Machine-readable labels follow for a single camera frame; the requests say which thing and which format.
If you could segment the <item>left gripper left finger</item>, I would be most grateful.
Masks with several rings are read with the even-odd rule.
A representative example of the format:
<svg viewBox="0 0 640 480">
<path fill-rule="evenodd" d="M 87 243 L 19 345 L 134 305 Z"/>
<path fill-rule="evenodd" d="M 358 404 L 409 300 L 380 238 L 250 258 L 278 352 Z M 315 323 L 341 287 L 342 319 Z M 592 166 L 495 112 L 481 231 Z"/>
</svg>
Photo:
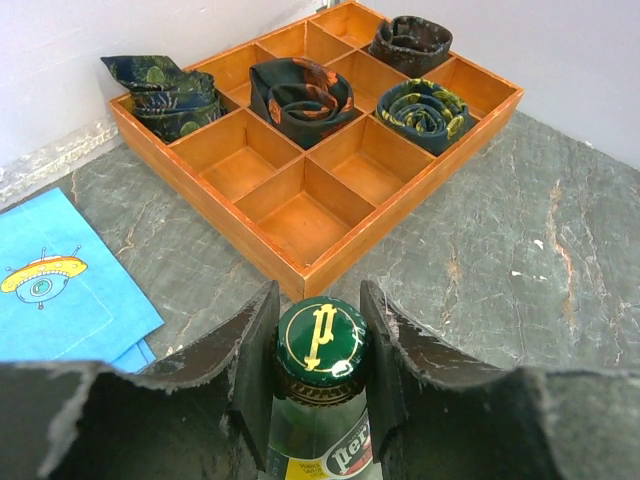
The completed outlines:
<svg viewBox="0 0 640 480">
<path fill-rule="evenodd" d="M 99 361 L 1 366 L 5 479 L 255 479 L 265 469 L 279 285 L 140 373 Z"/>
</svg>

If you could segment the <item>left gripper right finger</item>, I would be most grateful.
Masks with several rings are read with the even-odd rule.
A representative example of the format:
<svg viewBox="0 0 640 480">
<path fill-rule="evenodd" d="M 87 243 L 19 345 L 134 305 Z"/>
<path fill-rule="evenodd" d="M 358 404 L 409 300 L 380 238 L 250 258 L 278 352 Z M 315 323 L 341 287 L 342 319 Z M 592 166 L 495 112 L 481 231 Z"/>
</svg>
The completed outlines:
<svg viewBox="0 0 640 480">
<path fill-rule="evenodd" d="M 372 333 L 366 393 L 386 479 L 635 479 L 639 372 L 501 369 L 360 285 Z"/>
</svg>

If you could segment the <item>green glass bottle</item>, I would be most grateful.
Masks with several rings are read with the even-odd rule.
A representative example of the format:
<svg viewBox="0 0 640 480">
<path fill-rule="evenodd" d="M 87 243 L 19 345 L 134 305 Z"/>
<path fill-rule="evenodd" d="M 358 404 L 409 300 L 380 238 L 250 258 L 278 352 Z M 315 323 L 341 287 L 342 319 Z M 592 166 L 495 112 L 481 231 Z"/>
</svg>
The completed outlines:
<svg viewBox="0 0 640 480">
<path fill-rule="evenodd" d="M 364 478 L 372 463 L 371 337 L 358 309 L 335 297 L 307 298 L 280 317 L 270 339 L 266 478 Z"/>
</svg>

